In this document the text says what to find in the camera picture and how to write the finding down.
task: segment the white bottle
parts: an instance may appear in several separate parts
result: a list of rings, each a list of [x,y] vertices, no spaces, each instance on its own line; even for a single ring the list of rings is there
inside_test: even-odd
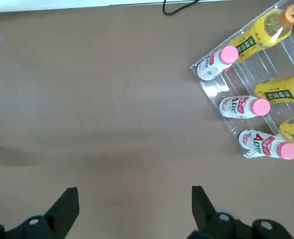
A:
[[[266,115],[271,109],[271,104],[266,99],[254,96],[234,96],[223,99],[219,109],[224,117],[248,119]]]
[[[198,76],[204,81],[210,81],[218,74],[228,70],[238,58],[234,46],[225,46],[218,51],[207,54],[197,67]]]
[[[243,148],[250,151],[273,158],[294,159],[294,144],[271,134],[246,129],[240,133],[238,140]]]

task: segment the pink bottle label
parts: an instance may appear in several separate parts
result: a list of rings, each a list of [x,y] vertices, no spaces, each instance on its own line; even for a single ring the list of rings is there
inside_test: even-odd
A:
[[[237,111],[239,111],[240,113],[244,114],[244,107],[246,104],[246,101],[249,99],[249,97],[243,97],[239,100],[238,102],[238,107],[237,107]]]
[[[272,147],[272,142],[274,139],[275,138],[273,136],[270,136],[262,142],[263,152],[267,156],[271,155],[271,147]]]

